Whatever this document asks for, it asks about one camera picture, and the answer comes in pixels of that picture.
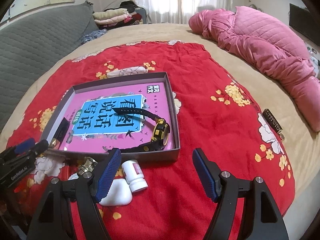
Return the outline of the black gold lipstick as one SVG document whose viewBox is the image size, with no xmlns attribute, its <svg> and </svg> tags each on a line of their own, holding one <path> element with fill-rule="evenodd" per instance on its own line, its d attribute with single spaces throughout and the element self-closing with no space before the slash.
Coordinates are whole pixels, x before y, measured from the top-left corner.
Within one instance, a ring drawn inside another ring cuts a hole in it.
<svg viewBox="0 0 320 240">
<path fill-rule="evenodd" d="M 68 132 L 69 126 L 70 122 L 66 118 L 63 118 L 49 144 L 49 148 L 58 149 L 60 147 L 60 144 Z"/>
</svg>

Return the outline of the white earbuds case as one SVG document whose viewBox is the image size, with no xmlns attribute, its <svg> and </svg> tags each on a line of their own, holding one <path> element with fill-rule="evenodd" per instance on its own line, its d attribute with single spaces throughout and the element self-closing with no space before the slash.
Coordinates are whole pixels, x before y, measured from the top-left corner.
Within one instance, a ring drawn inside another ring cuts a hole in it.
<svg viewBox="0 0 320 240">
<path fill-rule="evenodd" d="M 105 198 L 99 204 L 102 206 L 124 206 L 132 201 L 132 192 L 123 178 L 114 179 L 110 190 Z"/>
</svg>

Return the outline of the small white pill bottle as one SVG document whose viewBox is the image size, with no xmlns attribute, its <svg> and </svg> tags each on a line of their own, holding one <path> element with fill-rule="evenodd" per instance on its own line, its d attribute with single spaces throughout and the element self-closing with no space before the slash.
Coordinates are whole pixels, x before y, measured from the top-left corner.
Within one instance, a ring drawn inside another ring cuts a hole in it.
<svg viewBox="0 0 320 240">
<path fill-rule="evenodd" d="M 136 193 L 148 188 L 144 178 L 144 173 L 136 160 L 128 160 L 122 163 L 125 179 L 132 193 Z"/>
</svg>

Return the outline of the black yellow wristwatch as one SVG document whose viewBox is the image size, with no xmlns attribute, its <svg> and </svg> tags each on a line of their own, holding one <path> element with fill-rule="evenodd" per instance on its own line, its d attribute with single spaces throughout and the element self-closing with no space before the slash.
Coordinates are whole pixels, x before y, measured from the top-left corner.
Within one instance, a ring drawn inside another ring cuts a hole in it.
<svg viewBox="0 0 320 240">
<path fill-rule="evenodd" d="M 160 116 L 141 108 L 113 107 L 112 109 L 117 115 L 124 115 L 125 117 L 127 117 L 129 114 L 143 115 L 156 123 L 149 142 L 140 144 L 132 148 L 120 149 L 121 153 L 154 152 L 164 150 L 168 143 L 170 133 L 170 125 L 164 118 L 161 118 Z"/>
</svg>

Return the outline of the white round jar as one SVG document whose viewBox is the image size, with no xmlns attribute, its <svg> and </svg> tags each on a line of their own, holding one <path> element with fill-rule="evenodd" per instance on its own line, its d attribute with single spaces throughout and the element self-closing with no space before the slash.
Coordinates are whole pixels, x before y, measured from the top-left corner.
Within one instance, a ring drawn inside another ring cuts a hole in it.
<svg viewBox="0 0 320 240">
<path fill-rule="evenodd" d="M 74 173 L 68 178 L 68 180 L 75 180 L 75 179 L 78 179 L 78 178 L 79 178 L 78 174 Z"/>
</svg>

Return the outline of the pink exercise book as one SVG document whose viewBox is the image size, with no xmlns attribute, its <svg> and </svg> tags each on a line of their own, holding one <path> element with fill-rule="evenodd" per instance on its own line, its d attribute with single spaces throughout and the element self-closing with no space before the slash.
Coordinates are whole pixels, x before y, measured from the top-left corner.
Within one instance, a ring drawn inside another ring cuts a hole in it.
<svg viewBox="0 0 320 240">
<path fill-rule="evenodd" d="M 104 153 L 149 142 L 154 121 L 136 114 L 117 115 L 112 108 L 143 108 L 171 122 L 167 96 L 163 82 L 76 93 L 64 114 L 70 127 L 59 150 Z"/>
</svg>

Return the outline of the beige bed sheet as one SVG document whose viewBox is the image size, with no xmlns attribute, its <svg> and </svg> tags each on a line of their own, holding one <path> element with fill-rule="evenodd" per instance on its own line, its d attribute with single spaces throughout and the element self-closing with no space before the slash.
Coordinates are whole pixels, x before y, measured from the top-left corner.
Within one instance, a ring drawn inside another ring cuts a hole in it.
<svg viewBox="0 0 320 240">
<path fill-rule="evenodd" d="M 192 33 L 189 26 L 183 24 L 144 24 L 114 29 L 71 52 L 43 74 L 25 93 L 1 132 L 1 149 L 5 149 L 14 130 L 26 119 L 24 113 L 33 98 L 67 60 L 83 59 L 103 49 L 127 43 L 171 40 L 204 45 L 212 58 L 248 89 L 261 108 L 271 110 L 284 129 L 284 147 L 293 166 L 295 197 L 299 198 L 319 172 L 319 134 L 308 126 L 280 85 L 238 57 L 220 49 L 214 42 Z"/>
</svg>

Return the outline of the grey cardboard box tray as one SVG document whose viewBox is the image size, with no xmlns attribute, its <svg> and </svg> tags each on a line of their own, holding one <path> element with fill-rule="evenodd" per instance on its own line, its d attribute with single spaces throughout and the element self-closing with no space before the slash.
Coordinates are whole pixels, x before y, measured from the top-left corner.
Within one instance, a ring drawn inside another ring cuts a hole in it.
<svg viewBox="0 0 320 240">
<path fill-rule="evenodd" d="M 167 122 L 163 143 L 150 148 L 157 121 L 145 115 L 118 114 L 118 108 L 146 110 Z M 49 119 L 41 139 L 47 154 L 102 160 L 119 148 L 124 160 L 175 161 L 180 151 L 177 116 L 165 72 L 92 81 L 71 87 Z"/>
</svg>

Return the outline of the grey quilted headboard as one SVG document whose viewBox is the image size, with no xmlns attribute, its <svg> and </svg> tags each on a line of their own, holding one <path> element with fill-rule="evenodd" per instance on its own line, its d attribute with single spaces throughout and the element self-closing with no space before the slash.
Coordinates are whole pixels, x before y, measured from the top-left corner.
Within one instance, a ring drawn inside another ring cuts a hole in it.
<svg viewBox="0 0 320 240">
<path fill-rule="evenodd" d="M 31 85 L 97 30 L 85 1 L 26 16 L 1 29 L 1 126 Z"/>
</svg>

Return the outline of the red floral blanket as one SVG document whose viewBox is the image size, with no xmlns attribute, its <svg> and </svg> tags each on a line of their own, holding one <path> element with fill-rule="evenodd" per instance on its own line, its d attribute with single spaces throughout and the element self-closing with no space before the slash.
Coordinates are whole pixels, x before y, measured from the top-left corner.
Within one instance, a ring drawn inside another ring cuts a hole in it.
<svg viewBox="0 0 320 240">
<path fill-rule="evenodd" d="M 12 146 L 39 139 L 63 94 L 73 85 L 108 80 L 116 70 L 141 66 L 166 72 L 177 98 L 181 149 L 175 163 L 146 163 L 149 187 L 122 207 L 101 207 L 113 239 L 202 239 L 216 205 L 206 196 L 192 162 L 202 148 L 234 176 L 265 179 L 281 213 L 294 200 L 295 180 L 279 137 L 247 89 L 196 43 L 140 42 L 66 61 L 27 108 L 9 138 Z"/>
</svg>

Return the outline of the blue patterned cloth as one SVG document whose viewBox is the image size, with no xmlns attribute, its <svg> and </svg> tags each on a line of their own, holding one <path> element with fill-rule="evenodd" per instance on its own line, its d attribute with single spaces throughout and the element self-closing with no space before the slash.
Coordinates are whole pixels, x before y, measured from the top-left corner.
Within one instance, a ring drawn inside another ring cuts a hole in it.
<svg viewBox="0 0 320 240">
<path fill-rule="evenodd" d="M 100 38 L 102 37 L 103 35 L 105 35 L 107 33 L 107 30 L 106 29 L 102 29 L 102 30 L 95 30 L 89 34 L 86 34 L 84 35 L 82 38 L 81 38 L 81 43 L 82 44 L 86 44 L 87 42 L 89 41 L 93 41 L 97 38 Z"/>
</svg>

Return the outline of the folded clothes pile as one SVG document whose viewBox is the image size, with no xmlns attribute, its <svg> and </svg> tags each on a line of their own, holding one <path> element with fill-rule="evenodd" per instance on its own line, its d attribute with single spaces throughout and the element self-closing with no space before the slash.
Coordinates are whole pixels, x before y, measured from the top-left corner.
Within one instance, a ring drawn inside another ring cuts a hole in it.
<svg viewBox="0 0 320 240">
<path fill-rule="evenodd" d="M 121 2 L 118 8 L 94 12 L 93 18 L 99 29 L 116 29 L 130 25 L 147 24 L 147 13 L 133 1 Z"/>
</svg>

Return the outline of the pink quilted duvet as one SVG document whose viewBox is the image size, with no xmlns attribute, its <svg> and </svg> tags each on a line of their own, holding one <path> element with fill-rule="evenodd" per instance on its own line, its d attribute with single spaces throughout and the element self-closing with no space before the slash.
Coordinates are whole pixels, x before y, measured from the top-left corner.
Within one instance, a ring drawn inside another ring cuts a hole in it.
<svg viewBox="0 0 320 240">
<path fill-rule="evenodd" d="M 319 132 L 319 79 L 304 41 L 287 25 L 259 10 L 239 6 L 203 10 L 191 30 L 276 80 L 314 132 Z"/>
</svg>

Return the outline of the black television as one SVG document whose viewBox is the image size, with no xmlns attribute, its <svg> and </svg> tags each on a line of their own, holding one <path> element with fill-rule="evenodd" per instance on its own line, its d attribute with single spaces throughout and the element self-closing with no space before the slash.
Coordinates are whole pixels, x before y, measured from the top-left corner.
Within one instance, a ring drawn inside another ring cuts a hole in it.
<svg viewBox="0 0 320 240">
<path fill-rule="evenodd" d="M 320 28 L 308 10 L 290 3 L 289 26 L 319 46 Z"/>
</svg>

